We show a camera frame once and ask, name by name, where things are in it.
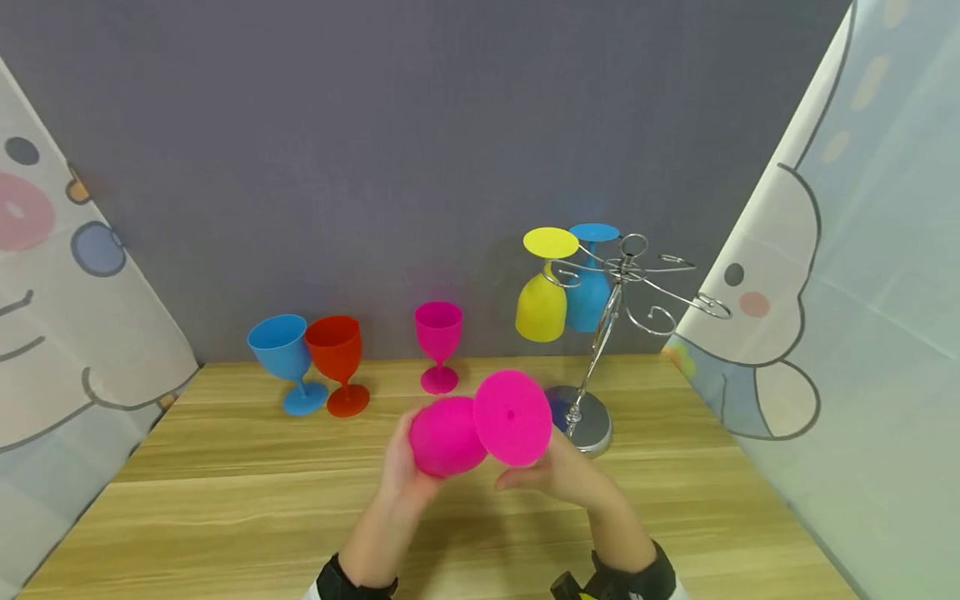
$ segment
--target wooden table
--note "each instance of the wooden table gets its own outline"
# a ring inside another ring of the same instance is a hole
[[[520,369],[579,382],[581,357],[451,363],[469,394]],[[396,417],[427,399],[425,361],[368,362],[359,417],[283,414],[289,387],[253,364],[205,367],[23,591],[23,600],[299,600],[372,493]],[[695,600],[854,595],[704,403],[662,356],[610,356],[591,390],[614,437],[600,464],[636,502]],[[425,518],[398,598],[548,600],[590,572],[581,511],[494,494],[488,460]]]

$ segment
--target black sleeve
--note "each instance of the black sleeve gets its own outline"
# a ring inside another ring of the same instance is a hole
[[[340,555],[334,554],[320,572],[316,586],[321,600],[390,600],[397,583],[394,579],[388,588],[357,587],[340,567]]]
[[[657,558],[639,573],[627,573],[603,564],[593,553],[596,574],[580,590],[569,572],[564,573],[550,589],[556,600],[580,600],[580,592],[596,600],[679,600],[686,594],[677,582],[677,574],[656,542]]]

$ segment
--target curtain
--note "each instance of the curtain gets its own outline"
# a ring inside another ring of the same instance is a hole
[[[960,4],[859,0],[667,352],[865,598],[953,598]]]
[[[0,144],[6,599],[120,469],[197,363],[2,62]]]

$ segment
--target blue wine glass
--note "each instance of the blue wine glass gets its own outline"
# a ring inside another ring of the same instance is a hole
[[[299,315],[271,317],[250,330],[247,346],[256,359],[274,377],[293,381],[297,386],[283,399],[283,410],[288,415],[309,415],[326,402],[326,386],[322,383],[303,383],[310,368],[310,352],[303,334],[306,319]]]
[[[602,223],[583,223],[570,228],[581,241],[588,243],[588,250],[595,252],[598,242],[609,242],[620,236],[619,229]],[[596,269],[597,262],[587,256],[586,267]],[[566,326],[574,331],[593,332],[600,322],[603,309],[610,296],[607,276],[596,271],[578,270],[580,285],[566,288]]]

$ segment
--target wine glass base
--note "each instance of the wine glass base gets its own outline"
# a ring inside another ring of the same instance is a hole
[[[302,417],[309,415],[326,402],[326,386],[323,383],[304,383],[306,396],[300,392],[299,387],[287,393],[283,399],[283,410],[292,417]]]
[[[358,384],[341,387],[330,395],[326,410],[339,419],[359,415],[370,404],[370,390]]]
[[[428,394],[449,394],[457,388],[460,377],[450,367],[431,367],[420,376],[420,386]]]
[[[546,397],[550,402],[554,425],[566,433],[566,411],[577,399],[577,388],[569,385],[550,388],[546,390]],[[570,441],[590,458],[600,456],[607,451],[613,439],[613,421],[610,418],[610,412],[597,396],[587,392],[580,400],[580,417],[580,422],[574,427]]]

